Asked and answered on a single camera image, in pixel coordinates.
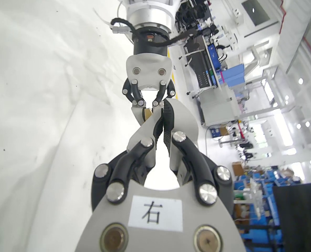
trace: cable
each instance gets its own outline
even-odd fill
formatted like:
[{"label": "cable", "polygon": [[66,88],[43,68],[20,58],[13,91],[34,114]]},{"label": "cable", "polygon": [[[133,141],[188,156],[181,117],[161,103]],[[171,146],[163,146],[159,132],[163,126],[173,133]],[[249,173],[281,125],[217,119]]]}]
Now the cable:
[{"label": "cable", "polygon": [[[122,5],[122,3],[123,3],[123,1],[120,1],[119,5],[118,5],[118,8],[117,8],[117,18],[119,18],[119,8]],[[129,42],[131,42],[134,45],[133,41],[128,37],[128,35],[125,34],[125,36],[129,40]]]},{"label": "cable", "polygon": [[118,8],[117,8],[117,18],[119,18],[119,8],[120,8],[120,6],[122,5],[122,3],[123,3],[123,1],[120,1],[119,6],[118,6]]},{"label": "cable", "polygon": [[151,46],[151,47],[165,47],[165,46],[170,46],[180,40],[183,40],[185,38],[188,37],[192,37],[197,35],[198,30],[196,29],[189,29],[183,33],[181,33],[180,35],[178,35],[177,37],[174,37],[170,40],[164,41],[164,42],[150,42],[147,41],[146,39],[142,38],[141,35],[139,34],[139,32],[135,29],[135,27],[127,20],[122,19],[122,18],[113,18],[111,20],[111,26],[115,25],[116,23],[123,23],[125,25],[127,25],[130,29],[131,32],[140,40],[143,41],[145,43],[145,45]]}]

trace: gripper jaw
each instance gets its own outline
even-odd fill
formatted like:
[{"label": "gripper jaw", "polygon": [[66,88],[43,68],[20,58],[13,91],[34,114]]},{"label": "gripper jaw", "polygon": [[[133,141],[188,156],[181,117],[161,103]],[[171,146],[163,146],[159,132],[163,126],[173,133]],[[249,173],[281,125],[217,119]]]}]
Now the gripper jaw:
[{"label": "gripper jaw", "polygon": [[177,131],[184,132],[186,136],[197,144],[198,125],[192,113],[178,100],[164,100],[164,143],[167,146],[170,155],[170,168],[172,171],[178,171],[182,153],[171,145],[171,138]]}]

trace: silver screw cap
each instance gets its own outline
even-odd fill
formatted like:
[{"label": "silver screw cap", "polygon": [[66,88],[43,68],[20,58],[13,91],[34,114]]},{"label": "silver screw cap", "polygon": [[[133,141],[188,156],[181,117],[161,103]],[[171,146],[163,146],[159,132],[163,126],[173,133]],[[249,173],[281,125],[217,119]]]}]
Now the silver screw cap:
[{"label": "silver screw cap", "polygon": [[97,178],[103,178],[106,176],[108,171],[109,171],[109,167],[106,164],[100,164],[99,166],[96,167],[94,171],[94,175]]},{"label": "silver screw cap", "polygon": [[231,178],[230,170],[224,166],[219,166],[216,170],[218,177],[223,181],[229,181]]},{"label": "silver screw cap", "polygon": [[122,199],[125,192],[123,184],[119,182],[111,183],[106,190],[106,198],[110,202],[117,202]]},{"label": "silver screw cap", "polygon": [[211,184],[203,184],[199,187],[199,195],[207,204],[214,204],[217,200],[217,190]]},{"label": "silver screw cap", "polygon": [[144,147],[151,147],[153,144],[153,140],[151,138],[143,138],[141,140],[141,145]]},{"label": "silver screw cap", "polygon": [[177,142],[183,142],[187,137],[186,137],[185,133],[177,131],[173,134],[173,138]]}]

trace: window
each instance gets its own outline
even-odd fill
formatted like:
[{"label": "window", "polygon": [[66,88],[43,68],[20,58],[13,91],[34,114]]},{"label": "window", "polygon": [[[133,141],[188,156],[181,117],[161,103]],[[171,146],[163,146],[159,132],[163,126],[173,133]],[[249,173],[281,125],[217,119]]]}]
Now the window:
[{"label": "window", "polygon": [[255,26],[258,26],[268,20],[270,20],[267,13],[264,11],[260,3],[257,0],[247,0],[242,3],[245,11],[250,16]]}]

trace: black rubber pad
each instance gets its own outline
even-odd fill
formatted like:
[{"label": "black rubber pad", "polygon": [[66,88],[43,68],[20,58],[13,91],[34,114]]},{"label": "black rubber pad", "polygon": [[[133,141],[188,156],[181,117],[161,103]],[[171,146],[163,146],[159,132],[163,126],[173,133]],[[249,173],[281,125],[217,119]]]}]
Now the black rubber pad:
[{"label": "black rubber pad", "polygon": [[167,99],[164,100],[164,143],[168,149],[171,149],[171,132],[174,128],[174,110]]}]

